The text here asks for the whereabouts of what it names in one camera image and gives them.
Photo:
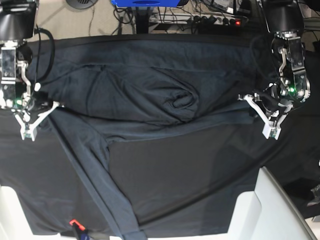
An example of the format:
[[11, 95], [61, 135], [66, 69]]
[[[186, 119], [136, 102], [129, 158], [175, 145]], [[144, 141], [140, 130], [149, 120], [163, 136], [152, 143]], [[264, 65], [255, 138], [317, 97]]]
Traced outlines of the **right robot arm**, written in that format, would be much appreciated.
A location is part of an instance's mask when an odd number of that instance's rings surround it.
[[[50, 31], [36, 24], [38, 9], [37, 0], [0, 2], [0, 107], [12, 111], [23, 125], [30, 123], [32, 114], [43, 113], [53, 106], [53, 102], [40, 93], [40, 83], [52, 70], [55, 41]], [[37, 55], [34, 77], [28, 78], [27, 69], [33, 60], [28, 39], [41, 34], [49, 38], [48, 67], [39, 76], [40, 56]]]

